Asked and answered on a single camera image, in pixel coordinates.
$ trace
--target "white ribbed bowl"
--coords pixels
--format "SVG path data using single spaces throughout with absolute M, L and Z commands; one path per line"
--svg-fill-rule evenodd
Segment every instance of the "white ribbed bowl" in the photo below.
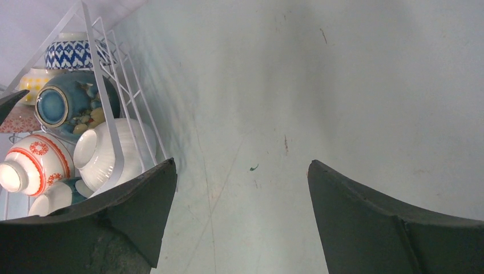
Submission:
M 114 119 L 118 130 L 119 140 L 124 156 L 124 169 L 116 185 L 127 182 L 143 172 L 141 161 L 145 168 L 154 166 L 148 146 L 156 152 L 155 134 L 149 126 L 144 125 L 148 139 L 148 146 L 143 137 L 141 124 L 137 120 L 130 119 L 131 127 L 135 133 L 141 156 L 136 150 L 128 120 L 126 118 Z M 84 180 L 86 186 L 96 191 L 111 176 L 115 163 L 114 150 L 111 138 L 108 133 L 107 123 L 104 122 L 97 127 L 87 130 L 79 138 L 74 150 L 74 166 Z

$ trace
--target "white bowl with red pattern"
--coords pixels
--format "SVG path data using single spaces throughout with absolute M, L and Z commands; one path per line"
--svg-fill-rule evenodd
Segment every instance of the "white bowl with red pattern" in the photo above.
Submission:
M 31 134 L 13 145 L 0 163 L 0 184 L 10 192 L 39 196 L 53 183 L 75 176 L 73 152 L 73 146 L 50 134 Z

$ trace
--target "blue and white patterned bowl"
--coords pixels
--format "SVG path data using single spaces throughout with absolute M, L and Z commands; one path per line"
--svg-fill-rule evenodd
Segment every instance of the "blue and white patterned bowl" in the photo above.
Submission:
M 110 65 L 104 42 L 96 40 L 101 65 Z M 86 69 L 92 67 L 91 49 L 86 33 L 60 33 L 45 52 L 46 69 Z

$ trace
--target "ceramic bowl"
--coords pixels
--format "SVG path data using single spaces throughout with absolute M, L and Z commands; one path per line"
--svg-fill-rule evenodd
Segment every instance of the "ceramic bowl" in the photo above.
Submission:
M 110 65 L 106 44 L 96 40 L 96 48 L 101 65 Z M 60 33 L 56 41 L 46 49 L 44 59 L 46 69 L 86 69 L 92 67 L 91 49 L 87 34 L 85 32 Z
M 118 118 L 118 93 L 109 80 L 103 79 L 112 113 Z M 52 78 L 37 96 L 35 114 L 51 133 L 76 142 L 86 130 L 105 121 L 94 72 L 72 71 Z
M 37 94 L 42 87 L 54 76 L 68 72 L 68 70 L 48 70 L 43 67 L 33 67 L 25 74 L 20 83 L 18 90 L 29 90 L 30 92 L 23 97 L 19 103 L 29 104 L 33 106 L 37 98 Z
M 38 196 L 74 175 L 71 151 L 50 134 L 31 134 L 9 149 L 0 163 L 0 184 L 10 192 Z
M 131 128 L 135 133 L 141 155 L 138 153 L 128 119 L 115 119 L 116 128 L 121 142 L 124 156 L 124 169 L 116 185 L 127 182 L 143 172 L 141 161 L 146 170 L 154 166 L 148 146 L 156 153 L 155 134 L 149 126 L 130 119 Z M 148 142 L 144 140 L 141 126 L 143 125 Z M 111 176 L 115 163 L 112 141 L 107 130 L 107 124 L 87 130 L 80 137 L 74 150 L 74 166 L 86 185 L 93 191 L 98 190 Z
M 60 180 L 36 198 L 30 207 L 29 216 L 47 216 L 58 209 L 82 202 L 92 194 L 79 177 Z
M 0 126 L 0 133 L 33 132 L 41 129 L 35 118 L 35 108 L 20 104 L 15 106 Z

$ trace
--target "white wire dish rack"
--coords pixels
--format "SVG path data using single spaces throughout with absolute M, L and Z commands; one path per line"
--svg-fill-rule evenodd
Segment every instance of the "white wire dish rack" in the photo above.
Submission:
M 98 189 L 94 194 L 91 196 L 99 195 L 100 193 L 109 190 L 110 188 L 114 187 L 116 182 L 121 176 L 121 173 L 124 168 L 124 156 L 121 149 L 121 143 L 118 135 L 118 131 L 115 126 L 114 116 L 112 113 L 112 109 L 109 103 L 106 87 L 103 81 L 103 75 L 108 78 L 114 85 L 117 87 L 119 99 L 122 106 L 122 116 L 128 118 L 128 127 L 131 131 L 131 137 L 133 138 L 136 150 L 138 151 L 139 155 L 141 155 L 140 150 L 140 142 L 145 142 L 148 144 L 148 138 L 144 127 L 142 128 L 143 133 L 143 140 L 135 138 L 135 134 L 132 130 L 131 126 L 131 119 L 136 119 L 144 124 L 151 126 L 153 132 L 156 136 L 156 142 L 158 148 L 161 150 L 163 160 L 167 158 L 166 151 L 163 146 L 162 139 L 156 127 L 155 121 L 150 111 L 150 107 L 147 103 L 144 91 L 140 85 L 140 79 L 138 74 L 136 73 L 131 56 L 128 52 L 125 53 L 120 47 L 122 45 L 118 44 L 116 40 L 116 35 L 114 30 L 109 30 L 108 32 L 104 29 L 103 19 L 101 17 L 97 18 L 94 22 L 91 21 L 89 16 L 88 7 L 83 1 L 79 1 L 74 4 L 71 9 L 66 13 L 66 15 L 59 21 L 57 26 L 53 29 L 53 31 L 48 35 L 48 37 L 44 40 L 41 44 L 39 49 L 35 52 L 32 58 L 27 62 L 25 67 L 19 72 L 19 74 L 14 78 L 14 80 L 10 83 L 10 85 L 6 88 L 3 96 L 7 96 L 12 92 L 15 92 L 15 88 L 17 87 L 21 78 L 29 71 L 31 67 L 33 67 L 40 58 L 43 58 L 44 52 L 46 48 L 57 38 L 57 36 L 62 32 L 62 30 L 66 27 L 66 25 L 73 20 L 73 18 L 81 19 L 86 25 L 86 33 L 89 45 L 96 45 L 97 49 L 92 47 L 91 49 L 91 60 L 93 63 L 92 71 L 96 77 L 96 82 L 99 89 L 99 95 L 101 99 L 101 103 L 104 108 L 104 115 L 106 118 L 108 132 L 110 134 L 112 140 L 112 146 L 114 149 L 115 155 L 115 163 L 112 170 L 112 174 L 109 179 Z M 104 42 L 107 47 L 107 51 L 101 49 L 99 45 L 95 41 Z M 105 60 L 115 60 L 115 62 L 108 62 L 107 65 L 105 62 L 100 62 L 100 57 L 96 54 L 96 50 L 106 54 L 104 56 Z M 143 107 L 145 112 L 148 114 L 148 118 L 145 120 L 142 119 L 139 111 L 139 104 Z M 157 161 L 156 157 L 156 147 L 148 146 L 148 150 L 150 152 L 151 160 L 153 161 L 154 165 L 157 165 L 159 161 Z M 145 164 L 141 160 L 141 165 L 143 172 L 146 171 Z M 28 199 L 29 206 L 27 207 L 27 212 L 30 209 L 31 200 Z M 5 211 L 3 215 L 3 219 L 8 219 L 8 209 L 9 209 L 9 192 L 6 191 L 6 199 L 5 199 Z

